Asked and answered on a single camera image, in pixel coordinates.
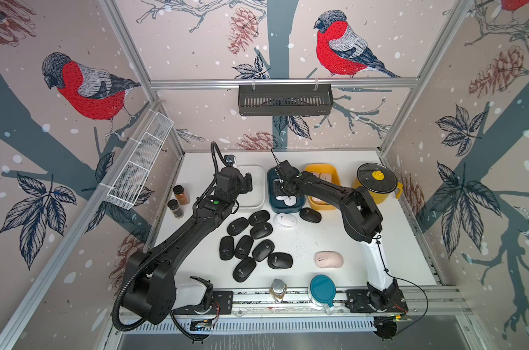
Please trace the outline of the pink mouse bottom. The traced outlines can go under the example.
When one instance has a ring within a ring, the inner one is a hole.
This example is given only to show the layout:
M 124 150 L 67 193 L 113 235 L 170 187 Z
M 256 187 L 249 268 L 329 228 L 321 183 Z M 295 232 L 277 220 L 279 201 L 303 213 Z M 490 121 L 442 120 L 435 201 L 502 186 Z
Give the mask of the pink mouse bottom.
M 344 259 L 341 254 L 334 251 L 317 252 L 314 257 L 318 268 L 341 268 L 344 264 Z

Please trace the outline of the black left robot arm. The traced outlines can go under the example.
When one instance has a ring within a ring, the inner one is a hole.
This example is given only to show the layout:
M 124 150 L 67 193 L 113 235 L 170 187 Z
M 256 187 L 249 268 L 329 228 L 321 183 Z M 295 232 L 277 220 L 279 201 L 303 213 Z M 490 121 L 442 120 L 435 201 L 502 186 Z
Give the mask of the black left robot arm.
M 196 246 L 233 213 L 240 194 L 253 190 L 250 173 L 224 167 L 193 205 L 191 217 L 168 239 L 149 252 L 137 251 L 127 261 L 111 319 L 127 332 L 145 322 L 161 323 L 178 309 L 175 275 Z

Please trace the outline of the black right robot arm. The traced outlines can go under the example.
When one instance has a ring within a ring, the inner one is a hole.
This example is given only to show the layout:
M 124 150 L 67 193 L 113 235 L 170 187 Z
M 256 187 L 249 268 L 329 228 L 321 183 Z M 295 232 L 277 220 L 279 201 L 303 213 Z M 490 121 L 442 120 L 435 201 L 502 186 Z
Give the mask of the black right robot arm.
M 392 306 L 400 291 L 390 274 L 381 242 L 383 216 L 364 188 L 347 188 L 327 182 L 308 171 L 300 171 L 287 160 L 274 168 L 285 195 L 308 195 L 340 211 L 346 233 L 360 243 L 367 270 L 369 304 L 376 310 Z

